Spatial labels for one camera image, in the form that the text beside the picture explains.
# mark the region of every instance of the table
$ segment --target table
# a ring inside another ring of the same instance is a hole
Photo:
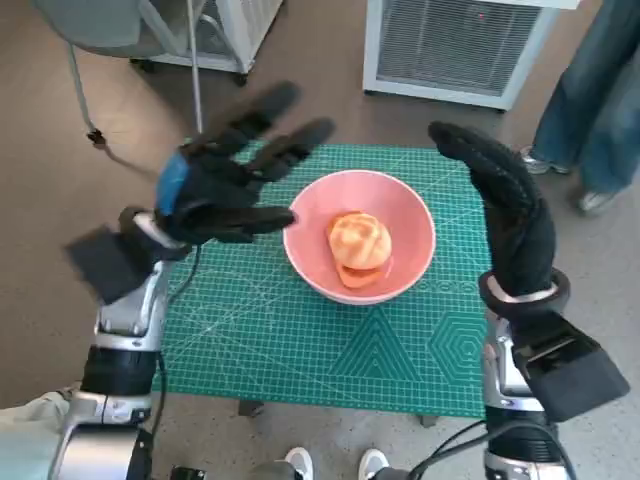
[[[476,281],[489,255],[466,167],[431,149],[325,145],[266,188],[263,203],[288,205],[313,180],[349,168],[389,173],[426,201],[437,245],[424,277],[397,299],[353,307],[325,299],[296,274],[281,234],[253,245],[210,242],[193,284],[168,313],[170,392],[483,415],[485,321]],[[174,289],[191,261],[175,267]]]

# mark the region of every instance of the sneaker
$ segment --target sneaker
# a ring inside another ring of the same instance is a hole
[[[599,215],[609,208],[618,193],[583,192],[577,201],[577,206],[585,215]]]
[[[296,447],[289,450],[287,456],[284,457],[285,462],[293,465],[293,468],[300,474],[302,480],[313,480],[313,462],[309,452],[302,448]]]
[[[383,468],[389,466],[387,457],[380,450],[372,448],[367,450],[360,460],[358,468],[358,480],[371,480]]]
[[[520,150],[520,156],[522,157],[524,166],[527,168],[527,171],[531,175],[542,175],[543,173],[547,173],[551,169],[563,175],[571,173],[571,170],[566,167],[559,167],[552,163],[545,162],[544,160],[533,158],[531,156],[531,147],[525,147]]]

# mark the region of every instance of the black cable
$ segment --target black cable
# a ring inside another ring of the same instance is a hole
[[[434,455],[439,454],[442,450],[444,450],[444,448],[449,445],[451,442],[457,440],[458,438],[460,438],[462,435],[464,435],[465,433],[467,433],[469,430],[473,430],[476,427],[479,427],[480,425],[484,425],[486,422],[484,420],[479,420],[475,423],[472,423],[471,425],[463,428],[462,430],[458,431],[457,433],[454,433],[453,435],[451,435],[449,438],[447,438],[444,442],[442,442],[440,444],[440,446],[438,448],[435,449],[435,451],[431,454],[431,456],[433,457]]]
[[[420,480],[420,478],[422,478],[422,475],[427,470],[427,468],[438,463],[440,460],[444,460],[445,458],[451,457],[452,455],[461,453],[470,448],[477,447],[478,445],[482,445],[485,442],[490,442],[491,440],[494,440],[495,438],[498,438],[501,435],[504,435],[505,433],[515,428],[533,428],[538,431],[544,432],[547,435],[547,437],[549,437],[551,442],[555,445],[555,447],[558,449],[558,453],[562,457],[562,461],[564,463],[565,469],[567,470],[567,475],[569,476],[569,479],[570,480],[578,479],[578,477],[576,476],[575,469],[573,468],[573,464],[571,463],[571,459],[567,454],[567,451],[564,449],[564,447],[562,446],[560,441],[556,438],[556,436],[553,434],[553,432],[551,432],[551,430],[549,430],[548,428],[543,427],[542,425],[539,425],[534,422],[530,422],[528,420],[513,420],[511,422],[505,423],[504,425],[497,428],[491,433],[480,435],[479,437],[474,438],[473,440],[469,440],[467,442],[461,443],[460,445],[456,445],[455,447],[451,447],[447,450],[442,450],[437,454],[431,455],[429,458],[427,458],[426,460],[423,460],[418,465],[416,465],[413,468],[413,470],[409,472],[407,479]]]
[[[195,255],[195,258],[193,259],[193,265],[191,265],[191,271],[189,272],[189,275],[187,276],[185,281],[182,282],[182,285],[180,285],[175,292],[169,295],[169,305],[175,302],[180,297],[180,295],[182,295],[185,292],[185,290],[189,288],[189,285],[191,285],[191,282],[193,282],[193,279],[196,276],[196,273],[198,272],[198,266],[200,265],[201,254],[202,254],[202,246],[197,245],[196,255]],[[162,414],[164,412],[164,405],[167,399],[167,389],[168,389],[167,368],[164,363],[164,357],[162,356],[162,352],[158,352],[158,370],[160,371],[160,401],[158,403],[158,413],[156,414],[156,418],[153,420],[153,427],[151,427],[151,441],[152,441],[151,448],[153,448],[153,444],[155,444],[156,434],[158,433],[158,429],[160,428],[160,422],[162,421]]]
[[[191,265],[191,271],[189,272],[189,275],[187,276],[186,280],[182,282],[182,285],[180,285],[175,292],[169,295],[169,305],[175,302],[180,297],[180,295],[182,295],[185,292],[185,290],[189,288],[189,285],[191,285],[191,282],[193,282],[193,279],[196,276],[196,273],[198,272],[198,266],[200,265],[201,253],[202,253],[202,245],[196,245],[196,256],[193,259],[193,264]]]
[[[167,369],[162,352],[158,352],[158,369],[160,370],[160,402],[158,404],[158,413],[156,413],[156,418],[153,420],[153,427],[151,428],[151,441],[153,443],[155,443],[156,434],[158,433],[158,428],[160,428],[160,421],[162,420],[164,404],[167,398]]]

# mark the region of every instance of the blue patch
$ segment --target blue patch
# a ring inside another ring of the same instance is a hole
[[[182,184],[187,178],[189,166],[180,152],[175,152],[167,162],[156,185],[156,208],[163,215],[171,215]]]

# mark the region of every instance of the table leg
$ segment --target table leg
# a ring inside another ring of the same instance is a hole
[[[420,425],[424,428],[433,427],[438,421],[438,417],[433,415],[418,415],[418,419],[420,420]]]
[[[173,467],[170,480],[206,480],[207,472],[187,467]]]
[[[239,400],[238,416],[255,418],[264,410],[264,403],[259,400]]]

